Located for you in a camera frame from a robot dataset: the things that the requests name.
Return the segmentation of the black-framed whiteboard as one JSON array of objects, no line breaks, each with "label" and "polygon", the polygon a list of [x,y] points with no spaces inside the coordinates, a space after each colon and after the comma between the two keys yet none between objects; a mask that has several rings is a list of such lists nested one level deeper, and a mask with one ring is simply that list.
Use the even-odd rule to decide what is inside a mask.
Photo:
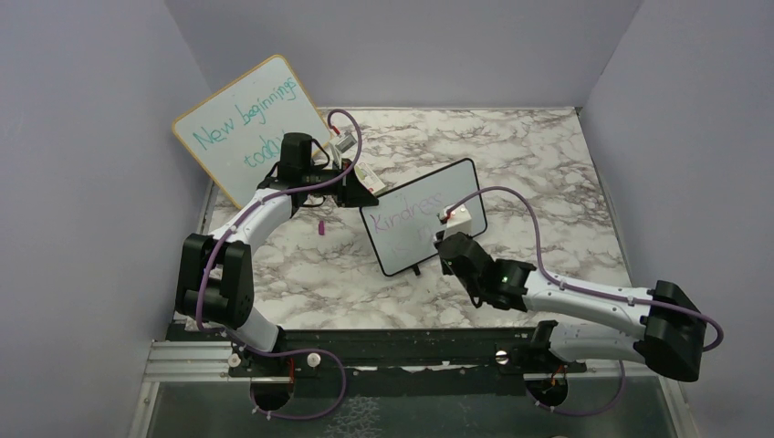
[{"label": "black-framed whiteboard", "polygon": [[435,257],[435,236],[445,229],[439,214],[479,189],[476,165],[464,158],[379,195],[376,206],[362,207],[382,273],[395,276]]}]

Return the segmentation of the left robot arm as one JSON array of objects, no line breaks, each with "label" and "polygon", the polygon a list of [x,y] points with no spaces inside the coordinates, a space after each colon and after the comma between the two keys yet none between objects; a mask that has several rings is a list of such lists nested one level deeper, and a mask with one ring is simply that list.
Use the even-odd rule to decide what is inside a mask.
[{"label": "left robot arm", "polygon": [[268,375],[283,370],[287,351],[277,343],[281,327],[254,307],[253,254],[310,195],[329,196],[343,208],[379,203],[358,179],[353,161],[332,168],[314,163],[316,146],[306,133],[285,134],[278,162],[248,204],[210,234],[191,234],[183,241],[176,312],[192,318],[203,331],[234,334],[253,350],[253,363]]}]

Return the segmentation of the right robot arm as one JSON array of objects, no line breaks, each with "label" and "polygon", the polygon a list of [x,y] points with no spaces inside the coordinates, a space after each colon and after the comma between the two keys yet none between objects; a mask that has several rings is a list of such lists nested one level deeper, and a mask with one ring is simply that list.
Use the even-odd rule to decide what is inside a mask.
[{"label": "right robot arm", "polygon": [[471,302],[501,310],[549,312],[580,324],[547,323],[527,346],[528,363],[548,371],[560,362],[641,363],[675,381],[697,381],[707,321],[682,288],[600,287],[543,272],[531,263],[495,259],[471,236],[434,244],[442,271],[455,276]]}]

